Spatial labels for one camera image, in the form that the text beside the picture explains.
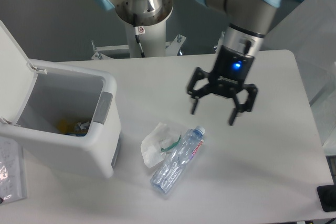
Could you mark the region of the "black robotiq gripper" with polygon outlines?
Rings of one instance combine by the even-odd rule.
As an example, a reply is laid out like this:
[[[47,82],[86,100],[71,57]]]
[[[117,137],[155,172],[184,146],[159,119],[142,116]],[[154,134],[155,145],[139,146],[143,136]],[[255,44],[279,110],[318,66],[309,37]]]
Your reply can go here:
[[[192,102],[190,114],[195,114],[199,99],[209,93],[233,99],[235,107],[228,120],[230,126],[234,124],[238,113],[251,112],[258,88],[254,84],[246,84],[245,80],[254,60],[254,56],[234,52],[221,46],[210,73],[196,67],[186,87]],[[248,93],[245,103],[240,103],[237,97],[242,90]]]

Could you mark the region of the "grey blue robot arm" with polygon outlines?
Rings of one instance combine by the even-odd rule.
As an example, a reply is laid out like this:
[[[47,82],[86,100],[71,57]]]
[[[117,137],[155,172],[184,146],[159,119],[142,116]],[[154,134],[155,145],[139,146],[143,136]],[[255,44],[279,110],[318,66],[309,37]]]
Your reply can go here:
[[[94,0],[102,9],[115,10],[124,22],[132,58],[164,56],[165,26],[173,10],[172,0]],[[214,94],[232,99],[234,108],[228,120],[233,125],[240,113],[253,109],[258,89],[245,82],[281,0],[196,0],[225,13],[230,20],[217,46],[217,58],[210,72],[196,68],[186,92],[195,103]]]

